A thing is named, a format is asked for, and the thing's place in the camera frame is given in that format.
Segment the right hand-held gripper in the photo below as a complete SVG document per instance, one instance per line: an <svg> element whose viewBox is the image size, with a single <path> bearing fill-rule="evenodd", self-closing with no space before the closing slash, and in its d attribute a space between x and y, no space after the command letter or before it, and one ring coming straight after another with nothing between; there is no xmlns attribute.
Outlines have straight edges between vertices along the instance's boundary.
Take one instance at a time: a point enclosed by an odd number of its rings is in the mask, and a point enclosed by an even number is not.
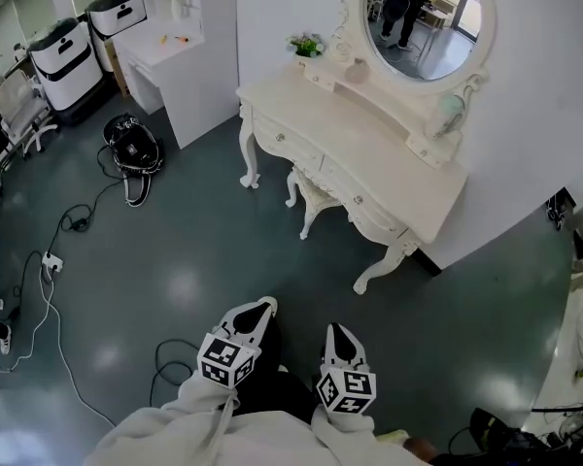
<svg viewBox="0 0 583 466"><path fill-rule="evenodd" d="M377 397L376 375L370 372L365 349L343 325L334 322L326 329L320 372L317 395L329 414L362 415Z"/></svg>

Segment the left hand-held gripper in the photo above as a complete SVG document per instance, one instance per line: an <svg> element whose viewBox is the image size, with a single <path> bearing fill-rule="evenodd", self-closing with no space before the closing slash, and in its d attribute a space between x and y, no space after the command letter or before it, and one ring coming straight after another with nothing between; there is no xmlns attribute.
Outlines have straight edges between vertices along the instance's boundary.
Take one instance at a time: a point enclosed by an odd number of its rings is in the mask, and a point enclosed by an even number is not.
<svg viewBox="0 0 583 466"><path fill-rule="evenodd" d="M253 372L260 356L258 346L274 317L273 307L259 302L229 310L221 326L205 336L198 351L200 375L212 383L234 389ZM237 330L253 332L241 333Z"/></svg>

